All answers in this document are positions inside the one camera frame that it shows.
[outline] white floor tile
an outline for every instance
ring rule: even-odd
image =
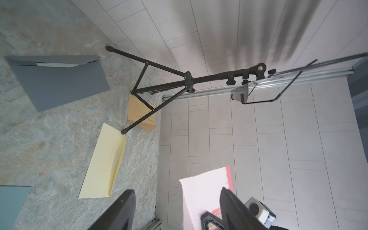
[[[368,211],[368,164],[359,132],[322,132],[336,208]]]
[[[176,67],[169,49],[146,10],[119,21],[117,25],[146,59],[170,68]]]
[[[143,3],[165,41],[197,31],[189,0],[143,0]]]
[[[311,83],[318,123],[356,122],[346,78]]]
[[[201,156],[190,156],[188,158],[188,163],[193,163],[193,164],[210,164],[209,157],[201,157]]]
[[[291,169],[300,230],[338,229],[326,171]]]
[[[182,72],[190,71],[194,78],[208,74],[200,41],[171,48],[170,52]]]
[[[73,0],[73,3],[108,37],[113,43],[127,38],[97,1]]]
[[[188,99],[173,101],[172,130],[187,130],[189,126]]]
[[[352,220],[337,219],[339,223],[339,229],[350,229],[350,230],[366,230],[367,222],[358,222]]]
[[[167,205],[169,194],[170,146],[159,147],[156,203]]]
[[[318,124],[320,132],[358,132],[359,127],[356,122]]]
[[[240,12],[244,13],[239,17],[237,68],[266,61],[285,3],[285,0],[240,2]]]
[[[182,188],[169,187],[169,194],[182,196],[183,190]]]
[[[210,156],[208,110],[189,112],[189,156]]]
[[[167,230],[181,230],[183,224],[183,197],[169,194]]]
[[[257,134],[285,133],[283,125],[257,126]]]
[[[188,164],[188,176],[193,177],[209,171],[209,164]]]
[[[229,94],[208,97],[210,128],[232,127],[230,100]]]
[[[236,195],[236,174],[234,163],[234,147],[232,135],[210,135],[210,168],[219,169],[230,166],[231,181]]]
[[[286,86],[279,87],[279,91],[281,92],[284,90]],[[282,95],[289,95],[289,94],[300,94],[300,93],[308,93],[312,92],[311,84],[304,83],[304,84],[295,84],[293,83],[289,88],[282,94]]]
[[[190,98],[189,106],[193,105],[205,105],[208,104],[208,97],[200,97],[200,98]]]
[[[108,10],[107,13],[115,22],[118,22],[144,9],[144,5],[141,1],[127,0]]]
[[[188,136],[188,130],[171,130],[171,136]]]
[[[234,145],[258,145],[254,105],[231,100],[231,115]]]
[[[168,205],[156,204],[156,219],[161,220],[161,230],[167,230],[167,209]]]
[[[161,110],[160,145],[170,145],[172,111],[172,103],[169,103]]]
[[[179,180],[186,177],[188,177],[188,136],[172,136],[169,186],[181,188]]]
[[[191,1],[205,59],[236,54],[239,1]]]
[[[125,39],[121,42],[116,43],[116,46],[118,47],[118,49],[124,52],[131,53],[138,57],[144,58],[143,55],[138,51],[138,49],[133,45],[133,43],[129,39]],[[144,63],[133,59],[131,60],[140,70],[143,69]],[[157,74],[157,72],[153,69],[152,66],[148,66],[145,75],[148,76],[148,78],[151,79],[151,81],[156,85],[164,83],[163,79]]]
[[[324,160],[313,101],[281,103],[281,108],[289,159]]]
[[[190,105],[189,106],[189,112],[201,111],[201,110],[208,110],[208,104],[205,104],[205,105]]]
[[[296,212],[294,202],[265,199],[264,204],[271,210],[278,209],[278,210],[284,210],[288,212]]]
[[[273,225],[283,227],[289,230],[298,230],[298,218],[296,212],[289,212],[278,209],[271,209],[276,215],[276,221]]]
[[[291,169],[308,169],[326,171],[326,163],[324,161],[311,160],[290,160]]]
[[[224,57],[219,57],[219,58],[206,60],[206,64],[207,64],[207,66],[212,66],[212,65],[221,64],[221,63],[225,63],[225,62],[231,62],[231,61],[235,61],[235,60],[236,60],[235,55],[229,55],[229,56],[224,56]]]
[[[251,197],[263,202],[261,168],[257,146],[234,146],[237,197],[247,202]]]
[[[232,135],[233,128],[210,128],[210,135]]]
[[[282,95],[280,97],[281,103],[286,102],[299,102],[299,101],[313,101],[313,96],[311,92],[308,93],[296,93],[296,94],[287,94]]]
[[[264,198],[294,201],[284,134],[258,134]]]
[[[368,224],[368,211],[359,211],[346,208],[335,208],[337,219],[354,220]]]
[[[279,94],[278,88],[260,89],[253,92],[254,101],[274,99]],[[254,104],[257,126],[283,125],[280,100]]]
[[[182,45],[189,44],[189,43],[196,42],[196,41],[199,41],[198,32],[193,32],[193,33],[183,35],[178,38],[173,38],[171,40],[165,41],[165,43],[167,47],[171,49],[174,47],[182,46]]]
[[[337,1],[295,66],[306,65],[315,58],[318,61],[333,59],[367,26],[367,8],[365,0]]]
[[[98,3],[103,7],[104,10],[108,11],[109,9],[119,5],[120,3],[126,0],[97,0]]]

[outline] tripod stand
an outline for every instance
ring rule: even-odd
[[[144,105],[146,105],[151,111],[149,113],[147,113],[145,116],[143,116],[142,118],[140,118],[139,120],[137,120],[136,122],[134,122],[133,124],[131,124],[130,126],[128,126],[127,128],[123,129],[121,131],[121,134],[126,134],[129,130],[131,130],[132,128],[134,128],[135,126],[137,126],[139,123],[141,123],[142,121],[144,121],[145,119],[149,118],[151,115],[153,115],[155,112],[159,111],[160,109],[162,109],[164,106],[166,106],[167,104],[169,104],[170,102],[172,102],[173,100],[175,100],[177,97],[179,97],[180,95],[182,95],[185,92],[188,93],[194,93],[195,89],[193,88],[194,84],[197,83],[203,83],[203,82],[210,82],[210,81],[216,81],[216,80],[225,80],[227,79],[226,84],[227,85],[235,85],[235,77],[242,77],[243,81],[242,81],[242,85],[246,85],[246,90],[241,89],[240,92],[236,92],[235,93],[239,93],[239,101],[241,101],[243,104],[250,104],[250,103],[262,103],[262,102],[274,102],[277,99],[279,99],[279,97],[282,95],[282,93],[296,80],[296,78],[305,70],[309,70],[309,69],[314,69],[314,68],[319,68],[319,67],[323,67],[323,66],[327,66],[327,65],[331,65],[331,64],[336,64],[339,62],[343,62],[343,61],[348,61],[348,60],[352,60],[352,59],[356,59],[356,58],[361,58],[361,57],[366,57],[368,56],[368,53],[361,53],[361,54],[356,54],[356,55],[352,55],[352,56],[348,56],[348,57],[343,57],[340,59],[335,59],[335,60],[330,60],[330,61],[325,61],[325,62],[321,62],[318,64],[313,64],[315,61],[309,63],[307,66],[305,67],[300,67],[300,68],[295,68],[295,69],[291,69],[291,70],[287,70],[287,71],[283,71],[283,72],[279,72],[276,73],[276,69],[270,70],[268,71],[269,76],[268,77],[273,77],[273,76],[277,76],[280,74],[284,74],[284,73],[288,73],[288,72],[299,72],[298,75],[287,85],[287,87],[281,92],[279,93],[279,95],[276,96],[275,99],[271,99],[271,100],[265,100],[265,101],[258,101],[258,102],[248,102],[247,103],[247,97],[248,97],[248,86],[247,83],[249,82],[247,79],[249,78],[249,75],[255,75],[256,76],[256,80],[260,81],[262,79],[265,78],[265,71],[266,71],[266,64],[264,63],[259,63],[253,67],[250,67],[248,69],[241,69],[241,70],[235,70],[235,71],[229,71],[229,72],[222,72],[219,74],[214,74],[214,75],[209,75],[209,76],[205,76],[205,77],[199,77],[199,78],[193,78],[191,73],[189,71],[187,72],[180,72],[178,70],[174,70],[172,68],[169,68],[167,66],[163,66],[160,65],[158,63],[140,58],[138,56],[126,53],[124,51],[115,49],[112,46],[106,46],[106,50],[109,52],[113,52],[113,53],[117,53],[120,54],[122,56],[125,57],[129,57],[131,59],[134,59],[136,61],[140,61],[142,63],[145,63],[143,70],[141,72],[141,74],[138,77],[137,82],[135,83],[134,88],[130,91],[130,93],[134,96],[136,96]],[[176,81],[176,82],[171,82],[171,83],[166,83],[166,84],[161,84],[161,85],[154,85],[154,86],[149,86],[149,87],[144,87],[144,88],[140,88],[138,89],[138,85],[147,69],[148,66],[153,66],[162,70],[165,70],[167,72],[182,76],[184,78],[183,81]],[[153,108],[149,103],[147,103],[144,99],[142,99],[139,94],[142,93],[151,93],[151,94],[155,94],[155,93],[159,93],[159,92],[163,92],[166,90],[170,90],[170,89],[175,89],[178,87],[183,87],[184,88],[182,90],[180,90],[178,93],[176,93],[175,95],[173,95],[172,97],[170,97],[169,99],[167,99],[165,102],[163,102],[162,104],[160,104],[159,106],[157,106],[156,108]]]

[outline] gray wall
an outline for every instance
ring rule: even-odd
[[[368,160],[368,59],[353,66],[354,74],[348,78],[351,99],[357,117],[365,156]]]

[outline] metal bracket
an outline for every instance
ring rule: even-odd
[[[187,71],[184,75],[184,84],[185,84],[185,89],[187,90],[188,93],[194,93],[195,89],[193,89],[193,85],[194,85],[193,77],[189,71]]]

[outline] brown paper bag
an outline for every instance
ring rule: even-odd
[[[145,104],[143,104],[143,102],[141,102],[134,95],[129,94],[128,120],[131,123],[138,121],[140,118],[142,118],[144,115],[146,115],[150,111],[151,110]],[[156,128],[155,117],[156,117],[155,114],[151,115],[149,118],[141,122],[138,126],[151,132],[152,130]]]

